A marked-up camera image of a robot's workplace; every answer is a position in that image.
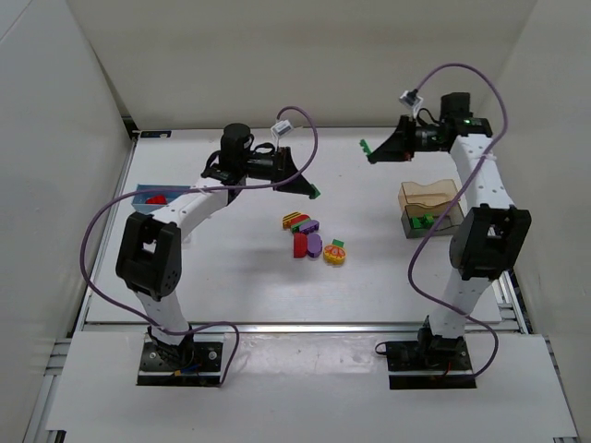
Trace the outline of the small green lego brick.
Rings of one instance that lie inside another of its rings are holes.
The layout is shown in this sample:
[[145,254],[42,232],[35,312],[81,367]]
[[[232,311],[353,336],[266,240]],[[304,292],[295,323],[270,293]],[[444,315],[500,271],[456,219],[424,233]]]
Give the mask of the small green lego brick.
[[413,229],[423,229],[424,228],[424,220],[420,217],[412,217],[410,219],[410,224]]

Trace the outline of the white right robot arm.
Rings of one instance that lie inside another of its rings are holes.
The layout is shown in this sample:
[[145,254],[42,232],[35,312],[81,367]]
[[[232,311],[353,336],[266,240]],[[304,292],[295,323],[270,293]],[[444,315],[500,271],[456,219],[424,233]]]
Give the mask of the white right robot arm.
[[470,110],[470,95],[453,92],[440,99],[440,117],[430,125],[418,116],[401,116],[394,132],[368,155],[368,161],[407,162],[417,152],[451,155],[466,201],[467,213],[450,242],[452,273],[441,303],[418,333],[427,355],[454,355],[464,326],[493,281],[513,267],[531,225],[528,210],[509,197],[489,151],[490,124]]

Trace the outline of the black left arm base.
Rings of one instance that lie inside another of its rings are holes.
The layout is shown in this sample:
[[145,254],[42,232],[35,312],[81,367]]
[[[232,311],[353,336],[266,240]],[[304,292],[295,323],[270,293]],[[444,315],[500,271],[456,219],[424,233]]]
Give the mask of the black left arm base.
[[213,388],[222,378],[223,338],[197,337],[193,351],[173,363],[163,359],[155,343],[145,336],[136,378],[141,387]]

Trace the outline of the red rounded lego brick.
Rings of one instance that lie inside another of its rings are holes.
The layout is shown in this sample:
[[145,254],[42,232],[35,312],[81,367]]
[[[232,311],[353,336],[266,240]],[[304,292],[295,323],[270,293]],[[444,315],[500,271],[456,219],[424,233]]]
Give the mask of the red rounded lego brick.
[[165,196],[163,195],[155,195],[153,197],[147,198],[145,200],[145,203],[147,205],[158,205],[158,206],[163,206],[167,204],[167,199]]

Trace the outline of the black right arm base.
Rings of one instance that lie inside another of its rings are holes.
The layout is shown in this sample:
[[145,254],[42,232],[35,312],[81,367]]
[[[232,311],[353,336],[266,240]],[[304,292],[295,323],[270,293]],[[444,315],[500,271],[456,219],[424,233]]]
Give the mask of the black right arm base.
[[386,358],[390,390],[476,388],[464,339],[453,351],[426,351],[418,340],[382,341],[376,344],[374,351]]

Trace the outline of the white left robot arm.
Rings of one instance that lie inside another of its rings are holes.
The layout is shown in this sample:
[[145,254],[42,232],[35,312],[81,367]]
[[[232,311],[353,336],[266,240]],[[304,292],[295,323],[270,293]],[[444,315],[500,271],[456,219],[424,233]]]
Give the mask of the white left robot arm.
[[149,336],[157,354],[176,367],[189,365],[194,345],[188,335],[175,288],[182,273],[182,243],[214,212],[231,204],[249,178],[272,189],[311,199],[319,190],[299,174],[288,147],[255,145],[249,126],[226,126],[221,147],[206,162],[189,193],[149,214],[132,213],[126,221],[115,264],[116,275],[139,299],[153,320]]

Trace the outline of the green stepped lego block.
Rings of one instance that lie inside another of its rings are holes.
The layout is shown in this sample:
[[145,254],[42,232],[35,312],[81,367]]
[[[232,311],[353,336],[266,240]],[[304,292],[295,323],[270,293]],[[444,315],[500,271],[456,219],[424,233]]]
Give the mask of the green stepped lego block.
[[320,196],[320,191],[318,190],[318,188],[315,185],[311,184],[310,186],[311,186],[311,193],[308,196],[308,198],[309,199],[318,198]]

